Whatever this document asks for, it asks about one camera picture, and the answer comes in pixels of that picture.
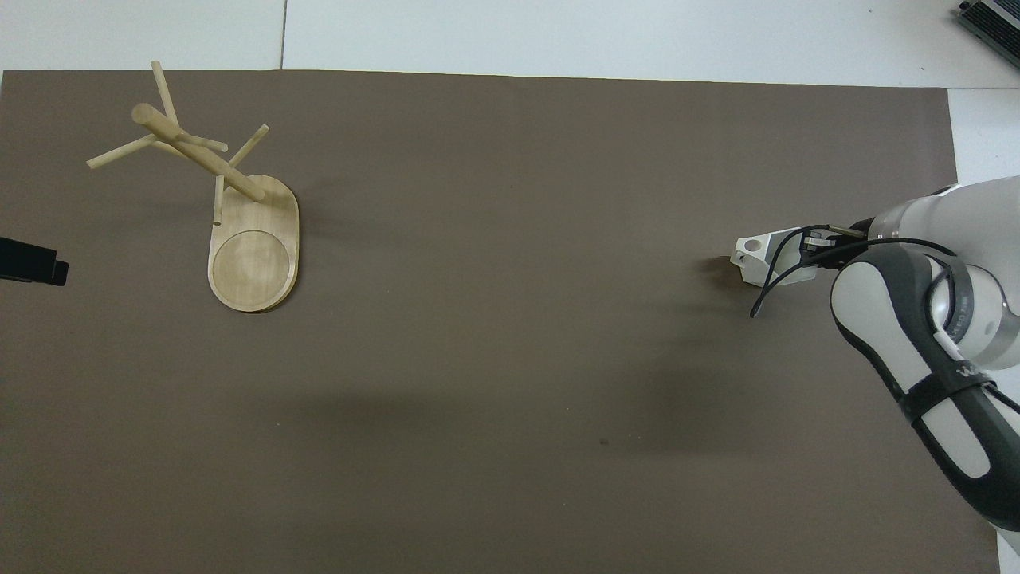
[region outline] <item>white floor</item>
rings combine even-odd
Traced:
[[[5,69],[373,69],[950,88],[961,181],[1020,173],[1020,70],[952,0],[2,0]],[[1020,397],[1020,382],[1007,383]],[[1020,558],[1000,543],[1003,572]]]

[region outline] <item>wooden dowel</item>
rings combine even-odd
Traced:
[[[265,192],[262,188],[227,163],[222,157],[204,147],[177,141],[177,135],[185,133],[185,131],[150,104],[140,103],[136,105],[135,109],[131,112],[131,116],[136,123],[145,125],[147,129],[155,134],[160,140],[166,142],[181,153],[184,153],[212,174],[223,175],[227,184],[245,194],[252,201],[262,201],[262,198],[265,197]]]
[[[261,140],[262,138],[264,138],[268,132],[269,132],[269,126],[266,125],[265,123],[262,123],[262,126],[259,127],[258,129],[255,129],[255,135],[249,138],[248,141],[245,142],[245,145],[241,146],[241,149],[239,149],[238,152],[234,155],[234,157],[231,158],[228,163],[237,167],[238,163],[241,163],[241,160],[244,159],[248,155],[248,153],[251,152],[251,150],[255,147],[255,144],[257,144],[259,140]]]
[[[155,143],[152,144],[152,147],[154,147],[156,149],[161,149],[161,150],[163,150],[165,152],[168,152],[168,153],[172,153],[173,155],[176,155],[177,157],[184,157],[185,159],[188,159],[187,155],[185,155],[184,153],[181,153],[176,149],[173,149],[173,147],[170,146],[169,144],[164,144],[163,142],[158,142],[157,141],[157,142],[155,142]]]
[[[213,151],[225,152],[227,149],[230,149],[223,142],[217,142],[216,140],[210,140],[209,138],[200,138],[198,136],[193,136],[191,134],[185,134],[185,133],[177,134],[177,141],[190,143],[192,145],[200,145],[202,147],[211,149]]]
[[[142,149],[143,147],[151,145],[156,141],[158,141],[156,136],[153,134],[149,134],[148,136],[139,138],[131,143],[125,143],[124,145],[116,149],[111,149],[102,155],[97,155],[96,157],[93,157],[92,159],[86,161],[86,163],[88,163],[89,167],[92,169],[95,169],[96,167],[102,167],[103,165],[106,165],[110,161],[113,161],[115,159],[120,159],[124,155],[135,153],[136,151]]]
[[[216,194],[212,200],[212,224],[218,225],[223,215],[223,175],[216,175]]]
[[[159,64],[159,60],[152,60],[152,73],[156,76],[156,89],[159,90],[159,99],[163,100],[163,111],[166,112],[166,116],[170,118],[170,121],[174,123],[180,123],[177,121],[177,112],[173,109],[173,101],[170,100],[170,88],[166,85],[166,76],[163,75],[163,66]]]

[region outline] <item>brown tabletop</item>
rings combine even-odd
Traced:
[[[290,299],[219,304],[213,178],[145,71],[5,71],[0,547],[28,572],[996,572],[991,529],[735,238],[955,180],[944,90],[168,71],[301,207]]]

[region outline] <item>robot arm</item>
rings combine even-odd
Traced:
[[[1003,305],[986,271],[901,244],[852,259],[831,295],[840,333],[878,371],[950,482],[1020,554],[1020,413],[961,351],[990,347],[986,318]]]
[[[839,332],[950,482],[1020,554],[1020,406],[986,373],[1020,376],[1017,245],[1020,177],[1006,177],[946,188],[851,229],[742,238],[730,260],[762,286],[752,317],[775,284],[840,269],[830,300]]]

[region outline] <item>wooden stand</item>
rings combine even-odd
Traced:
[[[249,177],[237,165],[269,126],[259,127],[227,161],[213,151],[225,152],[226,144],[194,136],[181,127],[158,61],[152,62],[152,70],[166,114],[147,103],[138,104],[132,110],[132,119],[151,134],[86,163],[95,169],[153,146],[191,159],[216,175],[209,285],[231,309],[246,313],[268,311],[287,298],[298,277],[298,201],[279,179],[269,175]]]
[[[209,285],[224,306],[268,311],[284,301],[298,276],[298,201],[279,179],[252,175],[265,191],[250,201],[223,190],[222,222],[209,241]]]

